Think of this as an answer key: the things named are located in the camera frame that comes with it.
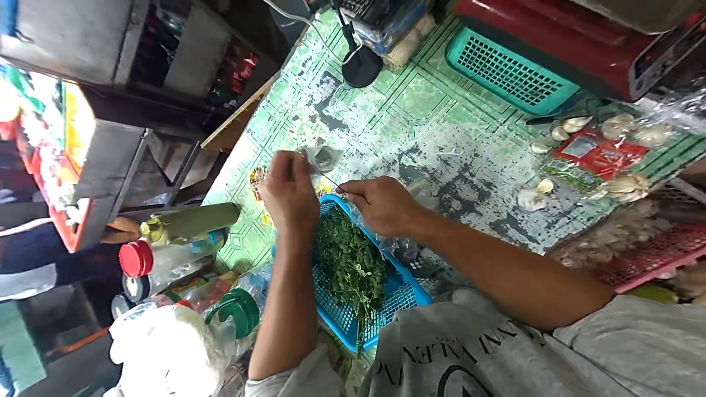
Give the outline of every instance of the red appliance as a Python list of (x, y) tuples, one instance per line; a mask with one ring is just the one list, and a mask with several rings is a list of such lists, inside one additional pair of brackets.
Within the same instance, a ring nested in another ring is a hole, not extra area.
[(568, 0), (458, 0), (469, 28), (603, 97), (632, 102), (706, 39), (706, 15), (644, 35)]

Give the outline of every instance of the red bottle cap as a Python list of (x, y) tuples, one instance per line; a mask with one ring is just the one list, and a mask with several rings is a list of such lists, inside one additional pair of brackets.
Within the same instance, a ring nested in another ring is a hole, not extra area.
[(129, 242), (120, 247), (120, 267), (123, 272), (132, 278), (141, 277), (152, 271), (155, 259), (152, 256), (152, 249), (147, 242), (138, 240)]
[(184, 307), (188, 307), (189, 309), (195, 311), (195, 309), (193, 308), (191, 303), (187, 302), (186, 300), (180, 300), (177, 303), (175, 303), (174, 306), (184, 306)]

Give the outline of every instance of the mesh basket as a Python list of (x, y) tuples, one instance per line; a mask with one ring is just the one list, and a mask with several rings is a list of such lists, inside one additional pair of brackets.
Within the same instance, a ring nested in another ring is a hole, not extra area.
[[(321, 197), (319, 202), (321, 203), (322, 217), (328, 213), (328, 211), (338, 206), (348, 214), (353, 223), (357, 223), (355, 214), (351, 214), (348, 205), (338, 196), (326, 194)], [(361, 227), (361, 229), (379, 248), (380, 243), (375, 237), (364, 227)], [(393, 316), (397, 310), (430, 304), (432, 302), (429, 294), (412, 277), (412, 274), (409, 273), (407, 268), (389, 252), (382, 251), (382, 253), (392, 266), (388, 267), (388, 276), (383, 284), (383, 295), (385, 297), (383, 306), (379, 311), (373, 310), (373, 318), (363, 330), (364, 350), (377, 344), (378, 330), (393, 320)], [(333, 303), (333, 299), (328, 292), (330, 288), (328, 276), (316, 262), (313, 264), (313, 284), (314, 294), (316, 296), (316, 310), (319, 315), (321, 315), (328, 326), (331, 327), (346, 348), (355, 352), (358, 323), (353, 317), (353, 308), (348, 304)]]
[(537, 116), (561, 112), (580, 96), (578, 85), (466, 27), (448, 43), (445, 59), (463, 76)]
[(704, 254), (706, 226), (677, 225), (602, 264), (595, 270), (595, 276), (622, 293), (660, 273), (693, 264)]

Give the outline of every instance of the blue plastic basket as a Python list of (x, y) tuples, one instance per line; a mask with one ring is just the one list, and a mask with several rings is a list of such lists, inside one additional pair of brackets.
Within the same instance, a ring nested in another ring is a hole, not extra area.
[[(321, 217), (332, 208), (339, 206), (351, 221), (357, 224), (357, 217), (352, 214), (349, 206), (334, 194), (326, 194), (319, 199), (321, 203)], [(372, 233), (361, 227), (365, 235), (380, 248)], [(424, 288), (412, 277), (412, 274), (405, 268), (392, 254), (382, 251), (385, 258), (395, 267), (395, 271), (389, 269), (388, 276), (383, 284), (383, 294), (385, 299), (379, 311), (373, 311), (373, 318), (363, 330), (363, 350), (366, 350), (378, 343), (378, 330), (388, 325), (397, 310), (408, 307), (431, 304), (431, 297)], [(343, 344), (351, 350), (356, 351), (356, 339), (358, 322), (353, 316), (353, 308), (348, 304), (334, 304), (333, 298), (329, 294), (328, 276), (323, 269), (314, 262), (313, 264), (313, 284), (316, 296), (316, 310), (326, 321), (336, 336)]]

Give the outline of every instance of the power cord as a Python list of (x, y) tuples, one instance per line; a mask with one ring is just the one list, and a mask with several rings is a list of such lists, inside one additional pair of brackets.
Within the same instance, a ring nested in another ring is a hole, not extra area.
[(352, 53), (350, 53), (350, 54), (346, 57), (346, 59), (341, 60), (341, 59), (339, 59), (339, 58), (336, 56), (336, 54), (333, 52), (333, 50), (331, 49), (331, 47), (329, 47), (328, 44), (326, 44), (326, 40), (323, 39), (323, 36), (321, 35), (321, 32), (319, 32), (318, 29), (316, 28), (316, 26), (314, 26), (313, 23), (309, 22), (308, 19), (306, 19), (306, 18), (304, 18), (304, 17), (301, 17), (301, 16), (294, 15), (294, 14), (290, 14), (290, 13), (286, 12), (285, 10), (282, 10), (282, 9), (281, 9), (279, 6), (277, 6), (277, 4), (275, 4), (272, 0), (263, 0), (263, 1), (264, 1), (265, 3), (267, 3), (270, 7), (272, 7), (273, 9), (275, 9), (275, 11), (277, 11), (277, 12), (280, 13), (280, 14), (282, 14), (282, 16), (284, 16), (284, 17), (286, 17), (286, 18), (289, 18), (289, 19), (299, 20), (299, 21), (304, 22), (305, 24), (309, 25), (311, 28), (313, 28), (314, 32), (316, 32), (316, 34), (318, 35), (318, 38), (319, 38), (319, 39), (321, 40), (321, 42), (323, 43), (324, 47), (326, 47), (326, 49), (327, 49), (328, 52), (331, 54), (331, 56), (333, 57), (333, 59), (335, 59), (336, 61), (338, 61), (339, 64), (342, 64), (342, 65), (347, 64), (348, 61), (350, 61), (350, 60), (353, 58), (353, 55), (354, 55), (355, 53), (357, 53), (357, 52), (363, 47), (363, 43), (359, 44), (359, 45), (358, 45), (358, 48), (356, 48), (355, 51), (353, 51)]

